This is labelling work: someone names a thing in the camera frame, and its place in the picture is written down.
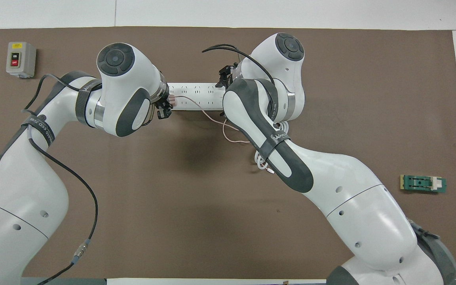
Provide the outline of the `grey on-off switch box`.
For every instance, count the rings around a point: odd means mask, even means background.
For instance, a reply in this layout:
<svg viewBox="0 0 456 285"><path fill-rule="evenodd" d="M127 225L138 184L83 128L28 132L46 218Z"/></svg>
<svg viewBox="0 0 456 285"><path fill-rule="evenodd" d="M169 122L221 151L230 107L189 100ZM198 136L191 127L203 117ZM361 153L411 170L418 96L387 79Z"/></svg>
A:
<svg viewBox="0 0 456 285"><path fill-rule="evenodd" d="M36 70L36 51L36 47L30 43L8 43L6 72L22 79L33 78Z"/></svg>

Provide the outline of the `brown table mat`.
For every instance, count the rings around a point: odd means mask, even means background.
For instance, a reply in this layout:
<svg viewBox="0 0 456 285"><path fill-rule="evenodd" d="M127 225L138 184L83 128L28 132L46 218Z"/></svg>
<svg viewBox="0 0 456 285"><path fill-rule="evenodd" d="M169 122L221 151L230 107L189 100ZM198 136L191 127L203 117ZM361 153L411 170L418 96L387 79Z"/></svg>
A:
<svg viewBox="0 0 456 285"><path fill-rule="evenodd" d="M456 57L450 31L194 27L0 29L0 153L27 117L43 74L99 76L110 43L138 47L169 82L217 82L277 32L296 36L306 102L295 144L361 160L405 215L441 237L456 260ZM36 47L33 78L6 72L8 43ZM78 122L51 154L99 202L86 255L64 277L324 279L353 256L321 211L259 170L201 112L175 111L117 138ZM400 189L400 175L446 179L445 193Z"/></svg>

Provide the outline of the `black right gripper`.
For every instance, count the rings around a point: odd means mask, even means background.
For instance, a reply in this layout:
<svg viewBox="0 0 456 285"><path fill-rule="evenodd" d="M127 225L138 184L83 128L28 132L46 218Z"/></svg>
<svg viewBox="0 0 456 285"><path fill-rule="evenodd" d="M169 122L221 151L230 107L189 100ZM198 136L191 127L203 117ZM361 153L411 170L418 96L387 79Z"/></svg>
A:
<svg viewBox="0 0 456 285"><path fill-rule="evenodd" d="M233 83L233 71L238 66L238 63L233 63L233 65L227 65L219 70L219 81L215 84L216 88L226 88Z"/></svg>

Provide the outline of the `green knife switch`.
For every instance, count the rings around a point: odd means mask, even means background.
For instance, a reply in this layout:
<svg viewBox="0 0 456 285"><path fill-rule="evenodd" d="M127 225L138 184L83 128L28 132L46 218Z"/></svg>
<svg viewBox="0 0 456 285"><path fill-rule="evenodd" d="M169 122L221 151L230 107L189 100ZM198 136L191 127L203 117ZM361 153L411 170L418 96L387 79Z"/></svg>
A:
<svg viewBox="0 0 456 285"><path fill-rule="evenodd" d="M447 181L443 177L436 176L400 175L400 189L445 193L447 190Z"/></svg>

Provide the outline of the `pink charger with cable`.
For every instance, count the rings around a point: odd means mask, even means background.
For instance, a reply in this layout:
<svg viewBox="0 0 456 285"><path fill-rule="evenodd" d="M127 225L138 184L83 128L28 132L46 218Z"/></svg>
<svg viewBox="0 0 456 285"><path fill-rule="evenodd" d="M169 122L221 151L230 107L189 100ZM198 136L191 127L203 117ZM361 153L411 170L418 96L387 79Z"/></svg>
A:
<svg viewBox="0 0 456 285"><path fill-rule="evenodd" d="M220 121L217 121L215 119L212 119L212 117L210 117L204 110L203 107L201 107L201 105L199 103L197 103L196 101L194 101L193 99L189 98L188 96L183 96L183 95L179 95L179 96L174 96L174 95L170 95L170 99L172 100L172 105L179 105L176 101L177 98L184 98L184 99L187 99L189 101L191 101L193 104L197 105L197 107L199 108L199 110L201 110L201 112L206 116L208 117L208 119L210 119L211 121L213 121L214 123L217 123L217 124L221 124L222 125L222 133L223 133L223 136L225 137L225 139L227 141L230 141L231 143L243 143L243 144L249 144L250 141L241 141L241 140L237 140L237 141L234 141L234 140L231 140L227 137L226 135L226 132L225 132L225 126L228 126L232 129L234 129L235 131L239 131L239 129L233 127L232 125L229 125L229 124L226 124L226 121L227 119L225 119L225 121L223 123L221 123Z"/></svg>

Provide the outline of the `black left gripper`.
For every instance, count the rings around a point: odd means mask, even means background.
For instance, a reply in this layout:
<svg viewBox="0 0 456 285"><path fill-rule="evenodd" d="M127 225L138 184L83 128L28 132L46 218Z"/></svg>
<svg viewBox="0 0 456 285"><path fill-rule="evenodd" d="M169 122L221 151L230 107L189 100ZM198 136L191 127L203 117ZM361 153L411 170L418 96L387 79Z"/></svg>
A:
<svg viewBox="0 0 456 285"><path fill-rule="evenodd" d="M169 92L161 92L158 100L154 103L158 109L158 119L169 118L172 114L172 106L175 105L175 96Z"/></svg>

